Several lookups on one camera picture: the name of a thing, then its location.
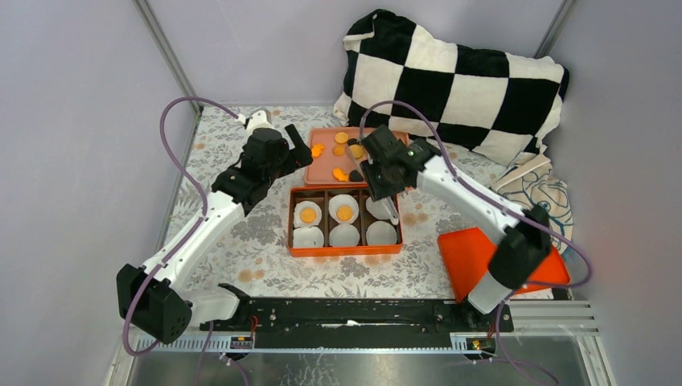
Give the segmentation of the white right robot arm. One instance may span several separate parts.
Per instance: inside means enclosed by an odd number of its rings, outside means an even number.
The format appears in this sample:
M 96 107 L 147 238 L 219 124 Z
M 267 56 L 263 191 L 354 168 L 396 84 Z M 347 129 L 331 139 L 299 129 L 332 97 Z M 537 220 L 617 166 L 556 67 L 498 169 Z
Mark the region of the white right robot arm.
M 465 297 L 465 327 L 481 331 L 493 320 L 493 309 L 518 290 L 550 254 L 548 214 L 530 210 L 489 191 L 462 173 L 446 152 L 424 139 L 406 145 L 385 125 L 359 139 L 368 159 L 360 163 L 375 201 L 406 188 L 422 190 L 473 220 L 495 252 L 487 271 Z

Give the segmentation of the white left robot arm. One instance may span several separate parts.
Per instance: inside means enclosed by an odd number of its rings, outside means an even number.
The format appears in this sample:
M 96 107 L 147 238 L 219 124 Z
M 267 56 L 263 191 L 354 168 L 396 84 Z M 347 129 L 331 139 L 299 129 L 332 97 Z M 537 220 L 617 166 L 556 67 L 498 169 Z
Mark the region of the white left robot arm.
M 141 266 L 117 274 L 121 316 L 159 343 L 169 344 L 187 328 L 220 320 L 238 331 L 249 322 L 247 295 L 230 285 L 186 288 L 198 264 L 219 238 L 266 198 L 273 183 L 309 166 L 310 148 L 293 124 L 276 129 L 264 109 L 239 117 L 248 134 L 237 164 L 216 176 L 202 208 L 159 252 Z

